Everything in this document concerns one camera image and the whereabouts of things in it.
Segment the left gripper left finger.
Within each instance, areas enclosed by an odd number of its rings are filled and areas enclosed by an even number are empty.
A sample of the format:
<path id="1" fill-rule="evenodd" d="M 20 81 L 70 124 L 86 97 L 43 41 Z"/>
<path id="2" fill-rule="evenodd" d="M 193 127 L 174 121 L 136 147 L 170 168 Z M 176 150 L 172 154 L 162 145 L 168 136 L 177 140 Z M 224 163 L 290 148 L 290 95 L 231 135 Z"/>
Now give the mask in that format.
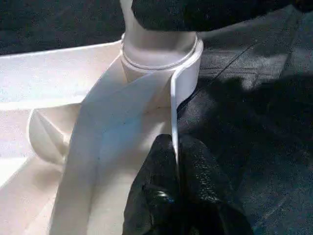
<path id="1" fill-rule="evenodd" d="M 156 137 L 130 188 L 125 235 L 180 234 L 179 184 L 172 137 Z"/>

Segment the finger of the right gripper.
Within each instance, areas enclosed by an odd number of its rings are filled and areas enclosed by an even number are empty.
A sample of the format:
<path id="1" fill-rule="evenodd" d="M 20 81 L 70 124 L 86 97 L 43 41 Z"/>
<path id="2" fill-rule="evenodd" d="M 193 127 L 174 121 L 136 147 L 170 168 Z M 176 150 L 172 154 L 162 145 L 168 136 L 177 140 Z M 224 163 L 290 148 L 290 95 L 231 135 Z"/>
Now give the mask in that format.
<path id="1" fill-rule="evenodd" d="M 211 31 L 292 5 L 313 9 L 311 0 L 134 0 L 138 23 L 153 31 Z"/>

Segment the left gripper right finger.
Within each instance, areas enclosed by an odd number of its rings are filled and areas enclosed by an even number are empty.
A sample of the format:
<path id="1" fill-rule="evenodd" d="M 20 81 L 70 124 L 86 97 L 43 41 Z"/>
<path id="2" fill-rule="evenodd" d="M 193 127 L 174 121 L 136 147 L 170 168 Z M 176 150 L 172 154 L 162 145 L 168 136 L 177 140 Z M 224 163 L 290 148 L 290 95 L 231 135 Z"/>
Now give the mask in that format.
<path id="1" fill-rule="evenodd" d="M 200 140 L 179 140 L 179 172 L 189 235 L 250 235 L 244 209 L 214 155 Z"/>

